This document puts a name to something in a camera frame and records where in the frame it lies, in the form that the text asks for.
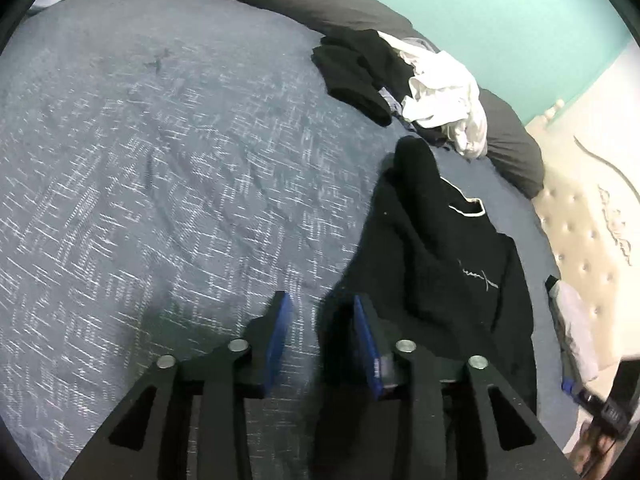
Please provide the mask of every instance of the metal screw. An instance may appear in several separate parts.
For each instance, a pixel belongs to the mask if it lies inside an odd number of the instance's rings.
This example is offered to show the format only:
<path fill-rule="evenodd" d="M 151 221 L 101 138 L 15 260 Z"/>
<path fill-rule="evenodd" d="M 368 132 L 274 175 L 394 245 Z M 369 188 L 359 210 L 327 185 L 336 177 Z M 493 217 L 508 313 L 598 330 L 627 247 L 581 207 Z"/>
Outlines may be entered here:
<path fill-rule="evenodd" d="M 158 365 L 158 368 L 162 368 L 162 370 L 171 368 L 175 365 L 175 357 L 169 354 L 162 355 L 158 358 L 158 361 L 156 361 L 156 365 Z"/>
<path fill-rule="evenodd" d="M 481 355 L 472 355 L 469 358 L 469 364 L 478 370 L 484 370 L 488 367 L 489 361 L 486 360 L 486 357 L 482 357 Z"/>
<path fill-rule="evenodd" d="M 249 343 L 244 339 L 232 339 L 228 345 L 229 350 L 232 352 L 243 352 L 249 348 Z"/>
<path fill-rule="evenodd" d="M 396 343 L 396 348 L 405 354 L 410 354 L 417 348 L 417 346 L 410 339 L 401 339 Z"/>

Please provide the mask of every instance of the green wall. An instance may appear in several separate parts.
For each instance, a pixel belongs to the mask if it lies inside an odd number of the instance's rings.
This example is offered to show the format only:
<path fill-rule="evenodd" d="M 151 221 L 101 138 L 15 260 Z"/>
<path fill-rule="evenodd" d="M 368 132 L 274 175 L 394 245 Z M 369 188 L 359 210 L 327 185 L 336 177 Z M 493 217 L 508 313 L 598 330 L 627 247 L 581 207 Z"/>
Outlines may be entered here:
<path fill-rule="evenodd" d="M 520 119 L 584 92 L 631 35 L 608 0 L 380 0 Z"/>

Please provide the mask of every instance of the mattress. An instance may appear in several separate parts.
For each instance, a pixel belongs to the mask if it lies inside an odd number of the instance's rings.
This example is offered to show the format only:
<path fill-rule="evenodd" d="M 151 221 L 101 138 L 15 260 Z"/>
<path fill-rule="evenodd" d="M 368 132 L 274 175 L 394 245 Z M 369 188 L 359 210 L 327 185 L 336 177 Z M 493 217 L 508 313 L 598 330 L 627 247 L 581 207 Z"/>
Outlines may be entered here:
<path fill-rule="evenodd" d="M 257 479 L 300 478 L 316 307 L 406 131 L 326 94 L 319 34 L 233 0 L 65 0 L 0 57 L 0 415 L 59 479 L 160 354 L 239 335 L 277 289 L 296 309 L 280 384 L 247 403 Z M 435 150 L 444 177 L 514 238 L 534 307 L 539 418 L 576 410 L 533 208 L 491 162 Z"/>

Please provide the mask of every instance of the beige headboard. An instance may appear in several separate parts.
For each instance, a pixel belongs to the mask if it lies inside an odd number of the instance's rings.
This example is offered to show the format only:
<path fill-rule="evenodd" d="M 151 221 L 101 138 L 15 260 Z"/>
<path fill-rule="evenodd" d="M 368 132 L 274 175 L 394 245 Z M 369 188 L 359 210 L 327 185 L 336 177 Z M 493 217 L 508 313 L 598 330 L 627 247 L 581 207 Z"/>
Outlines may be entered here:
<path fill-rule="evenodd" d="M 546 171 L 533 203 L 562 279 L 586 303 L 602 370 L 640 354 L 640 203 L 615 164 L 587 150 L 562 116 L 549 122 L 554 112 L 527 125 Z"/>

